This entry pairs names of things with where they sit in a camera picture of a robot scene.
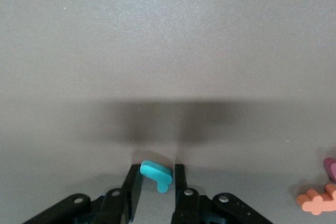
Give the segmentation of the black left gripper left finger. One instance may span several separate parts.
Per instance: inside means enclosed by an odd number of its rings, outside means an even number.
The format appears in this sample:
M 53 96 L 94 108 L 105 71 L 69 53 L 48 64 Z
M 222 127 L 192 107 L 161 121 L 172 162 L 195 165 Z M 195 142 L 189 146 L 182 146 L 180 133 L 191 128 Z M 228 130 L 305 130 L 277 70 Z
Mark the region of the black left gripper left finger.
M 23 224 L 129 224 L 134 220 L 141 186 L 140 165 L 133 164 L 120 188 L 95 200 L 85 194 L 70 195 Z

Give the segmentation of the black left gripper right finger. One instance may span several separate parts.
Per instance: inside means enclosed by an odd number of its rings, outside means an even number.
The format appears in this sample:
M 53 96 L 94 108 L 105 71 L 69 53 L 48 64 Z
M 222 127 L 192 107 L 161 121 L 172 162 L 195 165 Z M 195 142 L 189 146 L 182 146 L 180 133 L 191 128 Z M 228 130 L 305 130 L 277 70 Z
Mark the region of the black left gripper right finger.
M 210 199 L 186 181 L 185 166 L 176 164 L 175 210 L 171 224 L 273 224 L 233 194 L 220 193 Z

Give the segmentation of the teal foam letter r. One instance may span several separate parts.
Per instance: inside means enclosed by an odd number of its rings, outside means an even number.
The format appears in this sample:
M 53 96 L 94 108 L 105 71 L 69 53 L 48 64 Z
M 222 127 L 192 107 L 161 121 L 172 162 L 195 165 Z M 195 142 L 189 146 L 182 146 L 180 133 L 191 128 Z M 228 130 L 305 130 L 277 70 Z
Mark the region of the teal foam letter r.
M 160 193 L 167 192 L 169 185 L 173 180 L 173 172 L 155 162 L 145 160 L 141 163 L 140 173 L 157 183 L 157 190 Z

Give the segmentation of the orange foam letter t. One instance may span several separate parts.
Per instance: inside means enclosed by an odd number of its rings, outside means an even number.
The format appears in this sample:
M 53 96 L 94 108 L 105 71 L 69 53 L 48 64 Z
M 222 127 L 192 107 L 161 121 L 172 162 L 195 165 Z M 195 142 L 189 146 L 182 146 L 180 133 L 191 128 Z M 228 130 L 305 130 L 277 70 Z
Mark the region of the orange foam letter t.
M 296 203 L 305 212 L 320 215 L 323 212 L 336 211 L 336 185 L 326 184 L 323 194 L 309 189 L 305 194 L 296 197 Z

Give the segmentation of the dark red foam letter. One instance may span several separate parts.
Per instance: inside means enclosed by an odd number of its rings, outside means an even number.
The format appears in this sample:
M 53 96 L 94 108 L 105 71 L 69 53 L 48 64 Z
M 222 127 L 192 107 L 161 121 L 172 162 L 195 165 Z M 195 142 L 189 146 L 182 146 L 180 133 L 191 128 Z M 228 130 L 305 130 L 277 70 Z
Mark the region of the dark red foam letter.
M 336 184 L 336 159 L 328 157 L 323 163 L 329 178 Z

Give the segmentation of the brown table cover sheet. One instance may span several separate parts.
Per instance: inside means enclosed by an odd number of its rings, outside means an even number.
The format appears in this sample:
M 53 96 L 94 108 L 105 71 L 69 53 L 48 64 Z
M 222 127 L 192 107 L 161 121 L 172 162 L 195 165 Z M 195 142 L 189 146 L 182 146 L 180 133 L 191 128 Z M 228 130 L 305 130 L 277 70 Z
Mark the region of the brown table cover sheet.
M 274 224 L 336 157 L 336 0 L 0 0 L 0 224 L 173 168 Z

